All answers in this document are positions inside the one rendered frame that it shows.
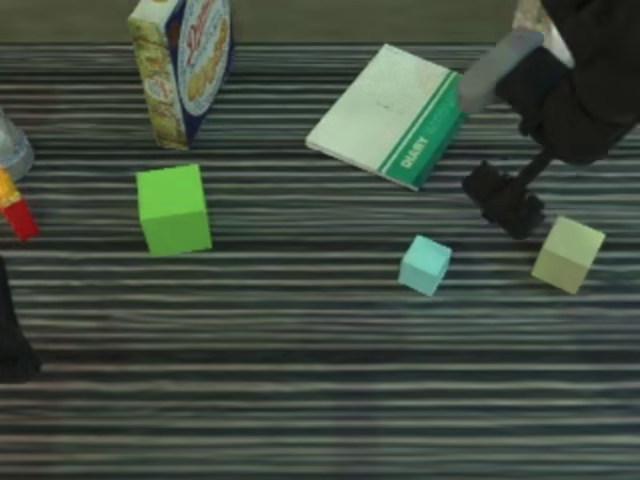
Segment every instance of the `cube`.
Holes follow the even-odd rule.
[[[402,258],[398,282],[432,296],[449,268],[450,259],[450,248],[418,235]]]
[[[605,234],[566,217],[558,217],[542,246],[531,275],[576,294],[587,278]]]
[[[176,255],[211,248],[204,187],[198,165],[136,174],[138,215],[149,252]]]

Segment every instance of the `wooden surface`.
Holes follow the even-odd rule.
[[[137,0],[2,0],[2,42],[129,42]],[[515,0],[231,0],[246,42],[487,42]]]
[[[408,47],[463,68],[480,47]],[[608,239],[578,296],[530,277],[460,181],[536,151],[495,107],[424,192],[304,148],[375,49],[245,47],[197,148],[155,148],[128,47],[0,49],[0,104],[37,152],[42,227],[2,226],[46,362],[0,388],[11,480],[607,479],[640,472],[640,138],[535,190]],[[198,162],[215,250],[149,258],[134,172]],[[453,248],[429,299],[398,285],[416,234]]]

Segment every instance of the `black toy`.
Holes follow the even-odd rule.
[[[520,133],[542,147],[515,177],[484,162],[462,182],[485,219],[517,240],[544,220],[544,203],[528,185],[554,158],[582,166],[606,158],[640,119],[640,1],[542,4],[575,67],[539,45],[534,32],[520,29],[468,70],[458,92],[467,113],[504,100],[521,117]]]
[[[41,360],[20,329],[0,257],[0,384],[26,383],[40,373],[41,367]]]

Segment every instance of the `black object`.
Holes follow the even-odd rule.
[[[41,360],[20,329],[4,259],[0,257],[0,384],[26,383],[40,373],[41,367]]]
[[[552,160],[542,151],[516,177],[483,162],[464,178],[462,188],[489,223],[499,225],[514,240],[524,240],[545,218],[544,202],[529,191],[528,185]]]

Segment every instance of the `lime green block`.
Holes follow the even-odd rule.
[[[138,215],[149,252],[177,255],[211,248],[207,203],[198,165],[139,172]]]
[[[531,275],[568,293],[578,293],[605,234],[566,217],[558,217]]]

